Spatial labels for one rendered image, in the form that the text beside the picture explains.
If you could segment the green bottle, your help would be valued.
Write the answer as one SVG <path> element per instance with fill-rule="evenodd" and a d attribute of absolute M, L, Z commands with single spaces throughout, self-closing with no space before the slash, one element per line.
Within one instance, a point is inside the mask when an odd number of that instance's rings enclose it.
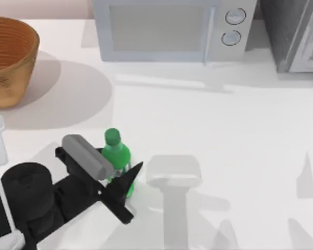
<path fill-rule="evenodd" d="M 116 128 L 109 128 L 105 134 L 105 147 L 101 154 L 113 165 L 114 174 L 108 179 L 108 184 L 116 177 L 128 172 L 131 164 L 131 152 L 122 142 L 121 134 Z"/>

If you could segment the pale grey rounded box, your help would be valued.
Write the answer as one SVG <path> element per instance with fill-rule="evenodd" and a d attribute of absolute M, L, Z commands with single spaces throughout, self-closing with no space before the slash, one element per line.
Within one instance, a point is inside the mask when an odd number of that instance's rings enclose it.
<path fill-rule="evenodd" d="M 79 134 L 63 137 L 62 147 L 94 180 L 102 181 L 113 176 L 113 165 Z"/>

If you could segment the brown woven basket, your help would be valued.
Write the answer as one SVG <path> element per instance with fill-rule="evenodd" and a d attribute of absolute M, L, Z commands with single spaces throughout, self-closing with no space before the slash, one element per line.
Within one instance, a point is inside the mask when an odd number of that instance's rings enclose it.
<path fill-rule="evenodd" d="M 18 105 L 26 94 L 40 37 L 29 24 L 0 17 L 0 109 Z"/>

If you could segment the microwave oven door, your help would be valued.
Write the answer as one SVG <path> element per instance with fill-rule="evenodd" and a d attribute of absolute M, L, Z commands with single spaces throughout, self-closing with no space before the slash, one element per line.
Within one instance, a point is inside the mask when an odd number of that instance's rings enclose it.
<path fill-rule="evenodd" d="M 203 62 L 219 0 L 92 0 L 103 61 Z"/>

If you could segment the pale microwave oven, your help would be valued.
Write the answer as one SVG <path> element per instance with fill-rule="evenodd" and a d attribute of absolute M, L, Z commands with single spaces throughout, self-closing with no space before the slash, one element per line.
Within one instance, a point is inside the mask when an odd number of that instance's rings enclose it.
<path fill-rule="evenodd" d="M 246 49 L 257 0 L 92 0 L 103 61 L 229 62 Z"/>

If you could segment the round microwave knob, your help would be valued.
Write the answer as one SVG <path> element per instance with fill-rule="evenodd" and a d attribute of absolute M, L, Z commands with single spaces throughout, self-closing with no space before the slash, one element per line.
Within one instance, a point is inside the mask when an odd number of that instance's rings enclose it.
<path fill-rule="evenodd" d="M 225 46 L 237 45 L 241 41 L 241 39 L 242 35 L 236 30 L 226 32 L 221 37 L 221 41 Z"/>
<path fill-rule="evenodd" d="M 225 21 L 230 25 L 238 25 L 245 21 L 247 13 L 242 8 L 229 10 L 225 15 Z"/>

